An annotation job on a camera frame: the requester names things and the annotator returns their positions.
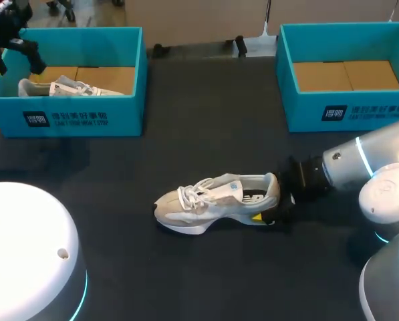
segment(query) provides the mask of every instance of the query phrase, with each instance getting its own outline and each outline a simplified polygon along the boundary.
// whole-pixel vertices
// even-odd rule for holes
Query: black table
[[[358,133],[289,134],[273,58],[155,61],[148,77],[143,137],[0,133],[0,181],[50,192],[76,222],[86,320],[363,320],[348,246],[362,224],[356,195],[299,205],[291,233],[228,220],[189,237],[152,215],[179,185],[276,171]]]

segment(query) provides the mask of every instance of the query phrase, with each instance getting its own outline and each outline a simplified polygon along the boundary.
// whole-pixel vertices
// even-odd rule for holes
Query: sneaker
[[[28,79],[18,83],[18,96],[121,96],[120,92],[89,86],[83,82],[71,80],[65,76],[59,77],[50,84],[38,84]]]
[[[255,218],[276,208],[278,202],[279,185],[274,174],[224,174],[165,194],[155,202],[154,216],[173,231],[198,235],[224,217],[247,225],[265,225]]]

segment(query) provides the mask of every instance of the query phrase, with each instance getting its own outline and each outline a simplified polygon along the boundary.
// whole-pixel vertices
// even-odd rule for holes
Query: floor
[[[70,23],[64,15],[64,7],[58,4],[52,10],[46,1],[31,0],[33,18],[30,28],[48,27],[122,27],[126,25],[125,8],[113,6],[110,0],[74,0],[76,22]]]
[[[59,4],[57,10],[50,9],[45,0],[31,0],[33,18],[28,23],[31,28],[41,27],[122,27],[126,25],[125,8],[115,7],[110,0],[74,0],[76,22],[70,23],[64,7]],[[267,26],[263,22],[263,35],[246,38],[247,57],[274,56],[276,37],[268,36]],[[238,49],[233,43],[206,43],[200,45],[182,45],[172,47],[165,59],[197,58],[237,58]]]

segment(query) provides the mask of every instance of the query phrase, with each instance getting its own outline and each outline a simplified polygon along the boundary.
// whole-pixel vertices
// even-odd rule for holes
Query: blue box
[[[293,63],[356,60],[388,60],[399,83],[399,23],[281,26],[276,73],[290,132],[374,130],[399,120],[399,90],[300,92]]]
[[[17,97],[30,75],[27,58],[5,50],[0,76],[0,129],[5,137],[140,136],[146,95],[147,57],[139,27],[50,28],[21,31],[37,41],[48,66],[135,67],[129,96]],[[74,121],[71,114],[86,115]],[[28,122],[40,117],[40,124]]]

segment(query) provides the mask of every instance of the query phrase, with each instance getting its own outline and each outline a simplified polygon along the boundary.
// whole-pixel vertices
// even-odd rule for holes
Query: shoebox
[[[399,23],[282,25],[276,74],[291,132],[399,120]]]
[[[48,67],[38,78],[31,77],[25,56],[3,53],[8,70],[0,76],[0,129],[5,137],[141,135],[147,77],[141,28],[26,29],[21,34],[38,42]],[[98,74],[86,72],[83,78],[84,68]],[[17,97],[21,79],[50,82],[62,74],[125,95]]]

